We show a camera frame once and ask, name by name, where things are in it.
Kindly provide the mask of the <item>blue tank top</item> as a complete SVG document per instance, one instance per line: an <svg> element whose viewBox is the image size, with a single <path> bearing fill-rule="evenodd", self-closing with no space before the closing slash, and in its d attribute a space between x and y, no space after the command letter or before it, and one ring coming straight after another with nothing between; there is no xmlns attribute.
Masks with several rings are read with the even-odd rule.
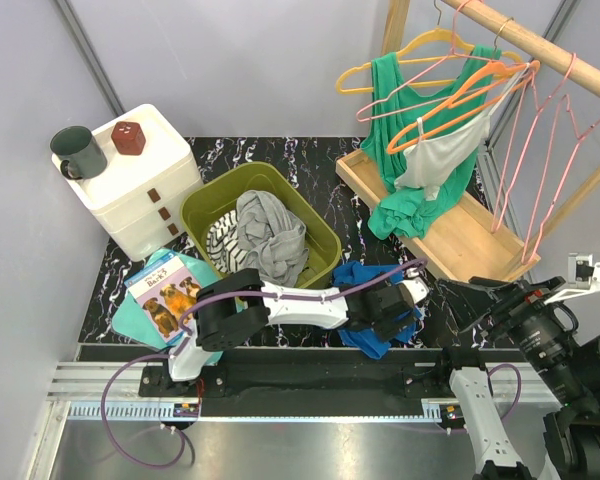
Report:
<svg viewBox="0 0 600 480"><path fill-rule="evenodd" d="M333 270L332 285L334 287L357 286L397 267L397 264L365 266L358 261L347 262ZM411 316L414 322L402 329L393 340L400 344L408 344L417 332L422 317L422 312L416 309ZM390 341L382 341L372 329L356 332L340 328L338 334L345 346L358 348L365 355L375 360L381 359L392 346Z"/></svg>

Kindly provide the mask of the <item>black white striped tank top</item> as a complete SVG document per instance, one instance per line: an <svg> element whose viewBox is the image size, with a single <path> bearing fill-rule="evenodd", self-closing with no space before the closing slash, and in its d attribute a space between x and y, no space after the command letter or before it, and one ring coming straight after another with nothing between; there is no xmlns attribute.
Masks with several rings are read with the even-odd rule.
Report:
<svg viewBox="0 0 600 480"><path fill-rule="evenodd" d="M232 209L210 226L206 236L210 262L224 274L235 273L246 266L247 252L239 246L237 226L237 212Z"/></svg>

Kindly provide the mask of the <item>pink wire hanger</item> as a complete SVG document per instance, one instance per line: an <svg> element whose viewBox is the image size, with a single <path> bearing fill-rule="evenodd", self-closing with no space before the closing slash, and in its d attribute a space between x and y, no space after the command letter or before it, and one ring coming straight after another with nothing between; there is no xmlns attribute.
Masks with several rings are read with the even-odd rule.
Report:
<svg viewBox="0 0 600 480"><path fill-rule="evenodd" d="M450 79L421 81L421 78L443 61L458 59L464 54L471 53L475 45L467 43L456 32L455 27L443 28L439 24L436 24L432 29L417 35L405 46L402 46L401 42L403 40L409 6L409 1L389 2L381 53L383 55L394 54L399 66L427 65L427 68L423 72L416 74L413 79L408 80L407 85L425 89L446 86L451 83ZM444 55L410 58L410 55L419 48L438 43L449 45L449 50Z"/></svg>

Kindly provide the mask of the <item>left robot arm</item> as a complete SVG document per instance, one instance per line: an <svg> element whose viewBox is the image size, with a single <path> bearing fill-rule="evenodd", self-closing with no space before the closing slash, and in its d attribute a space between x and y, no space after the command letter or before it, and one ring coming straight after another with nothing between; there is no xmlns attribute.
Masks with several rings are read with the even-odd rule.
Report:
<svg viewBox="0 0 600 480"><path fill-rule="evenodd" d="M312 325L325 330L372 332L388 342L416 320L416 307L429 294L416 267L391 284L396 268L357 286L323 290L290 288L244 269L197 293L184 317L184 337L169 353L161 384L176 396L188 394L213 354L235 348L269 325Z"/></svg>

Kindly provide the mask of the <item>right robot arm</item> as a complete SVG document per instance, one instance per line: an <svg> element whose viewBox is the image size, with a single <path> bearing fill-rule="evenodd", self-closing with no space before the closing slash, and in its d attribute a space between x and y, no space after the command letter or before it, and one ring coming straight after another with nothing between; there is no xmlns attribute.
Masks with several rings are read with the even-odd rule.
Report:
<svg viewBox="0 0 600 480"><path fill-rule="evenodd" d="M563 301L565 281L441 279L457 326L480 326L490 342L508 338L561 407L544 418L549 457L563 479L600 479L600 335L580 345L575 314Z"/></svg>

